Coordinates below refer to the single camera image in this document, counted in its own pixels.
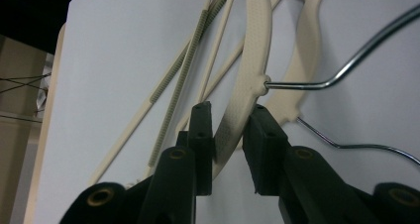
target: white surface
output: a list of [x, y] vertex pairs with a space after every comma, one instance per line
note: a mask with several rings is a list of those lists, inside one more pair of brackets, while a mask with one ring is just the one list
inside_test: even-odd
[[[203, 0], [73, 0], [69, 7], [61, 66], [41, 176], [35, 223], [57, 223], [108, 149], [148, 97], [157, 79], [195, 27]], [[317, 79], [335, 72], [369, 37], [420, 0], [323, 0], [323, 53]], [[267, 74], [281, 79], [293, 49], [301, 8], [284, 0], [273, 13]], [[245, 0], [235, 0], [215, 68], [245, 32]], [[172, 127], [189, 110], [209, 55], [209, 31], [181, 96]], [[398, 33], [349, 78], [310, 92], [303, 118], [342, 143], [395, 146], [420, 157], [420, 21]], [[229, 101], [237, 66], [210, 97], [213, 131]], [[147, 166], [174, 84], [163, 94], [102, 181], [128, 183]], [[377, 151], [336, 151], [296, 124], [284, 126], [292, 145], [319, 151], [344, 181], [371, 192], [379, 182], [420, 189], [420, 169]], [[166, 139], [173, 145], [174, 134]], [[213, 195], [197, 200], [197, 223], [281, 223], [277, 198], [254, 194], [242, 152], [236, 152], [214, 181]]]

